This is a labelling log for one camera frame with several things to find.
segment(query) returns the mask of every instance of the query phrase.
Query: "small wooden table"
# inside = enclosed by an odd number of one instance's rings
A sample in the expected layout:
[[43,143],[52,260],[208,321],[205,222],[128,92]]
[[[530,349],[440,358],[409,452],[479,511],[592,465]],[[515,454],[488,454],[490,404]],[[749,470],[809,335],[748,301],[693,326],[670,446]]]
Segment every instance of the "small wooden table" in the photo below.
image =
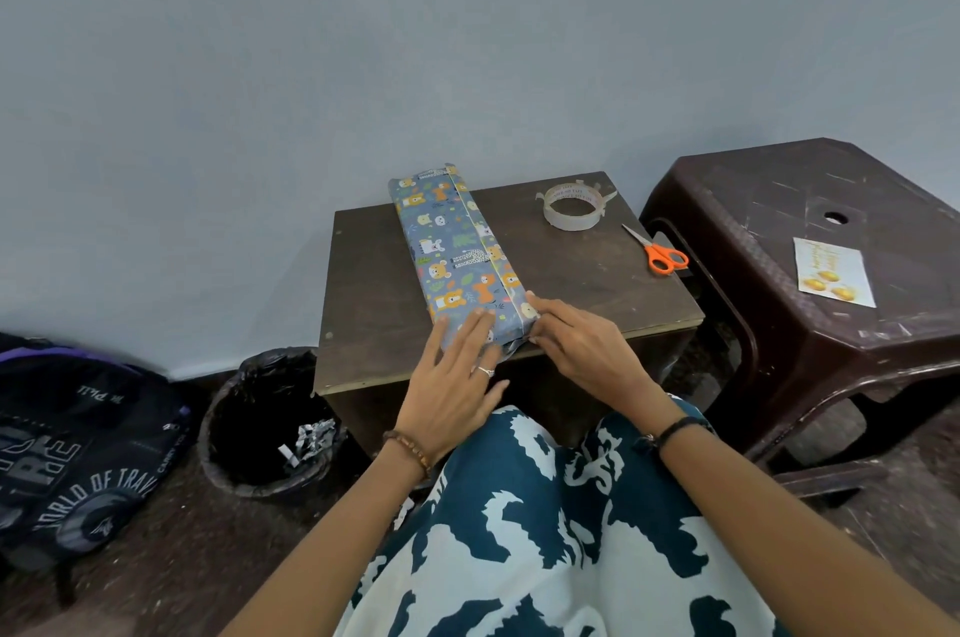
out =
[[[703,314],[675,275],[664,278],[648,269],[642,247],[620,227],[625,223],[642,231],[622,198],[610,200],[605,216],[590,230],[564,232],[547,223],[536,193],[574,180],[590,186],[599,182],[604,195],[615,189],[606,173],[594,172],[480,189],[473,198],[528,290],[616,322],[651,376],[660,379]],[[314,390],[327,397],[368,454],[379,449],[381,434],[394,424],[430,327],[394,206],[338,211],[333,219]],[[551,370],[542,351],[525,344],[497,373],[509,375],[510,393],[529,405],[521,408],[533,408],[556,420],[541,423],[555,436],[559,432],[558,440],[569,440],[587,426],[586,420],[593,420],[589,426],[595,424],[598,410],[586,404],[582,392],[582,396],[571,394],[569,382],[558,390],[559,375],[551,377]],[[534,399],[546,406],[523,400],[518,389],[538,390]],[[589,410],[585,414],[584,406]],[[564,436],[571,418],[580,425]]]

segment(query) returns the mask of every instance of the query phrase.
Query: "blue wrapping paper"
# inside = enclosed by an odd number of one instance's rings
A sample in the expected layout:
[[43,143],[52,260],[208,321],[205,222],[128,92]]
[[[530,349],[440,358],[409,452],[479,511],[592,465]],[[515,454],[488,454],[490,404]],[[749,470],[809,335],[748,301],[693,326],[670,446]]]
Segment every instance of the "blue wrapping paper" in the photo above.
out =
[[537,312],[457,168],[447,164],[388,186],[430,318],[450,317],[442,347],[483,307],[496,314],[487,339],[504,357],[516,351]]

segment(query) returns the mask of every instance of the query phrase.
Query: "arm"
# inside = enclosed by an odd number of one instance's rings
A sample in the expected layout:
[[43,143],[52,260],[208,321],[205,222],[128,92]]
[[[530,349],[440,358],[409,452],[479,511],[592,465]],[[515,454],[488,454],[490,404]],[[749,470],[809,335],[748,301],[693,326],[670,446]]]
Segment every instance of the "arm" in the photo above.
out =
[[[438,319],[410,377],[396,429],[436,463],[483,425],[509,381],[488,392],[490,379],[474,372],[494,316],[482,309],[463,323],[438,362],[447,319]],[[479,366],[492,370],[499,347],[489,346]],[[333,634],[390,521],[424,468],[410,450],[388,440],[354,483],[277,567],[221,632],[221,637],[320,637]]]
[[[615,324],[530,296],[531,340],[643,433],[685,413],[643,371]],[[796,637],[960,635],[960,625],[773,478],[707,430],[689,426],[660,458],[730,555]]]

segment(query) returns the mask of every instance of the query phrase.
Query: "bracelet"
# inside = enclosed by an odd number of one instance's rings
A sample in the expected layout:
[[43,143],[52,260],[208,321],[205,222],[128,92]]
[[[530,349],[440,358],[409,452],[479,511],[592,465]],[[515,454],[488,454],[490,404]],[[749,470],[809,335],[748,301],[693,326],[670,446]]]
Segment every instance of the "bracelet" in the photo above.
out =
[[652,434],[644,435],[644,438],[653,445],[654,449],[662,449],[666,445],[666,441],[673,437],[677,432],[679,432],[684,427],[690,425],[700,425],[704,429],[709,429],[710,425],[707,424],[707,420],[701,417],[682,417],[678,419],[675,423],[668,426],[663,432],[659,434],[659,437],[654,437]]
[[421,448],[416,441],[407,437],[403,432],[397,432],[395,429],[383,433],[383,441],[386,442],[387,440],[397,440],[403,447],[409,449],[410,453],[413,454],[423,468],[423,474],[429,479],[432,470],[430,458],[426,456],[426,452],[424,452],[424,449]]

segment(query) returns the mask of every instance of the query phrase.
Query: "scissors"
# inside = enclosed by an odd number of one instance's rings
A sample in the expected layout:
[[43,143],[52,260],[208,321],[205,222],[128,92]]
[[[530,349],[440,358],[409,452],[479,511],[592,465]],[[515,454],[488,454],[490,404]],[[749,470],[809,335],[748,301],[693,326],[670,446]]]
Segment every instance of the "scissors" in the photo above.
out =
[[630,235],[639,242],[643,249],[647,251],[647,262],[650,263],[650,270],[661,276],[668,276],[675,270],[685,270],[690,264],[690,258],[673,248],[665,248],[657,243],[650,242],[643,235],[637,234],[626,225],[624,230],[630,232]]

